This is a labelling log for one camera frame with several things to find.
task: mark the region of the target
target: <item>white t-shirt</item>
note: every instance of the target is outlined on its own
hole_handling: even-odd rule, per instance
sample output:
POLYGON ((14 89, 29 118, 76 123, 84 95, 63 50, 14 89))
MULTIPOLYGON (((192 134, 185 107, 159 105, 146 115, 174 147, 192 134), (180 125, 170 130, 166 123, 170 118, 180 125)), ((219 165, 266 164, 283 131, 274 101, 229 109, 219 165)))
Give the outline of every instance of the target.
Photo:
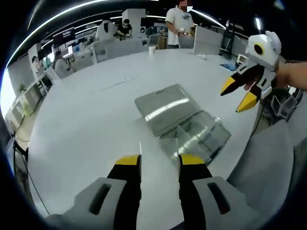
MULTIPOLYGON (((178 31, 190 33, 194 22, 190 13, 182 11, 178 7, 170 9, 166 14, 166 22, 172 23, 178 31)), ((179 45, 178 36, 168 30, 168 44, 179 45)))
POLYGON ((73 73, 72 69, 70 68, 67 70, 68 68, 70 68, 69 65, 66 63, 66 61, 64 61, 64 59, 61 58, 57 60, 54 66, 55 72, 61 79, 66 78, 73 73))
POLYGON ((105 20, 97 28, 95 38, 99 38, 100 41, 108 40, 108 39, 114 37, 114 34, 115 34, 116 31, 117 31, 116 26, 112 22, 105 20), (106 23, 107 23, 107 26, 108 26, 108 32, 105 31, 105 24, 106 23))

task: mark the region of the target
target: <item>ceiling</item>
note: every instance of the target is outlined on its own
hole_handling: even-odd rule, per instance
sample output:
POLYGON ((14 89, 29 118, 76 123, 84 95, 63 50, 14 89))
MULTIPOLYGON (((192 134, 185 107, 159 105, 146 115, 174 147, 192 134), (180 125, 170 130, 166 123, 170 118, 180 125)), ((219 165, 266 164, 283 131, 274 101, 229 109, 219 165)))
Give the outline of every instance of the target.
MULTIPOLYGON (((32 3, 29 1, 22 8, 24 11, 19 14, 24 19, 18 24, 19 29, 11 40, 9 55, 43 22, 66 9, 86 2, 89 0, 40 0, 32 3)), ((76 27, 95 20, 120 16, 121 12, 89 16, 103 12, 124 11, 127 8, 145 8, 147 14, 166 16, 167 10, 174 7, 177 2, 178 0, 108 0, 84 6, 56 18, 40 29, 21 47, 12 62, 25 54, 34 43, 50 37, 53 32, 74 21, 79 20, 73 24, 76 27)), ((306 20, 304 12, 300 10, 302 1, 192 0, 192 2, 193 9, 210 15, 223 25, 228 19, 241 25, 244 28, 243 33, 247 36, 258 33, 254 21, 255 15, 258 16, 265 30, 275 31, 280 37, 283 44, 282 55, 286 59, 305 59, 304 50, 307 48, 302 44, 305 40, 306 20)), ((208 23, 208 20, 195 13, 192 13, 192 17, 195 23, 208 23)))

